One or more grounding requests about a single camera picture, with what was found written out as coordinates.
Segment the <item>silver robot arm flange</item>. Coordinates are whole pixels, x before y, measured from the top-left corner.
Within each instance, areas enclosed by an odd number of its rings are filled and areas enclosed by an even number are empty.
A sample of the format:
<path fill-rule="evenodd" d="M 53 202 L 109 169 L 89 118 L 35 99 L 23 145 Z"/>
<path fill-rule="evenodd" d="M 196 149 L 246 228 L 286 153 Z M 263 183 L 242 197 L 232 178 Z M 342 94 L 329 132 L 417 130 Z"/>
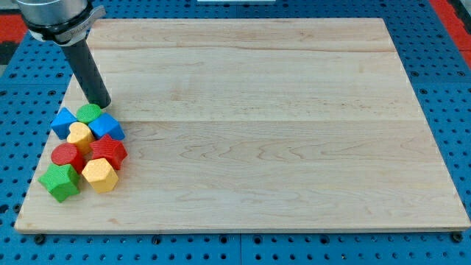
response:
<path fill-rule="evenodd" d="M 95 21 L 105 16 L 104 6 L 88 0 L 16 0 L 31 36 L 71 46 L 84 40 Z"/>

